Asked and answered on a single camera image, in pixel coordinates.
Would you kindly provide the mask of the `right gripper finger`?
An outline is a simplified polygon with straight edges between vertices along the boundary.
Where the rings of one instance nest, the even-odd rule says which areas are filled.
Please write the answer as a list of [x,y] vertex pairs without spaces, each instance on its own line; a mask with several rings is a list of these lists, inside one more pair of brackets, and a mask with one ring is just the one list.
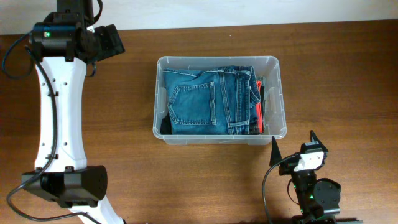
[[322,146],[323,145],[323,143],[318,139],[318,137],[315,134],[314,130],[310,131],[310,143],[311,143],[311,145],[318,145],[318,146]]
[[282,156],[281,156],[277,141],[274,136],[271,139],[271,144],[272,144],[272,148],[271,148],[271,157],[270,157],[270,162],[269,162],[270,167],[276,165],[278,162],[280,162],[282,160]]

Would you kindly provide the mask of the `black shorts with red waistband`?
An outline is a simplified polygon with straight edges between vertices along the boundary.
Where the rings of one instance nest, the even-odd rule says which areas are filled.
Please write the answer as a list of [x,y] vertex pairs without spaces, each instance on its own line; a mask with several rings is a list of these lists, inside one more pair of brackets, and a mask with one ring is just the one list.
[[265,84],[266,81],[263,77],[257,78],[257,87],[260,93],[260,102],[256,105],[257,115],[258,115],[258,130],[262,134],[264,132],[264,95],[265,95]]

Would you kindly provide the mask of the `dark blue jeans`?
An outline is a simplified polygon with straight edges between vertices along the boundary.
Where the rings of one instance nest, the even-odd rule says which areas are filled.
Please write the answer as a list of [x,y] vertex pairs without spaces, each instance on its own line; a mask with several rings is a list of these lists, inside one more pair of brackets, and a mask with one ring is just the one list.
[[262,133],[261,94],[254,67],[166,68],[163,75],[172,134]]

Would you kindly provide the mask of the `black garment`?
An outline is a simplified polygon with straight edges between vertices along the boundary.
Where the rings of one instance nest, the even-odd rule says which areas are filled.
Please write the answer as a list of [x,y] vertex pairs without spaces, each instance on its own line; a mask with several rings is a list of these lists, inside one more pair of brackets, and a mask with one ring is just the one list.
[[171,135],[172,134],[172,124],[170,120],[169,114],[167,114],[161,122],[160,125],[160,133],[162,135]]

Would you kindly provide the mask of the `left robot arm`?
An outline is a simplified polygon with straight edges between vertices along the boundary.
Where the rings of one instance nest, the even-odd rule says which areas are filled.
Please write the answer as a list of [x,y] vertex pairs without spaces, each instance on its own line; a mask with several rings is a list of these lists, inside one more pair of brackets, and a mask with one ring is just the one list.
[[91,1],[58,1],[56,11],[30,33],[29,53],[40,82],[40,146],[22,184],[84,223],[122,223],[106,197],[106,168],[88,165],[83,147],[87,66],[124,52],[116,27],[97,26],[98,19]]

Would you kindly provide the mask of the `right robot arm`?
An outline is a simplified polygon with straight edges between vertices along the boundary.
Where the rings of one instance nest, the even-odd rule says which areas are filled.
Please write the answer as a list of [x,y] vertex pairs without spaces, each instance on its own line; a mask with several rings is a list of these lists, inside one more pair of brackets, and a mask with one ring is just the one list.
[[291,223],[362,223],[362,220],[348,218],[336,219],[340,214],[341,185],[331,179],[317,178],[316,171],[325,165],[329,150],[318,139],[314,131],[310,131],[310,142],[303,143],[300,151],[285,158],[281,156],[275,137],[271,140],[271,158],[269,170],[262,181],[262,198],[268,218],[269,210],[266,202],[266,180],[276,167],[279,175],[290,175],[289,185],[293,185],[300,207],[300,215],[292,217]]

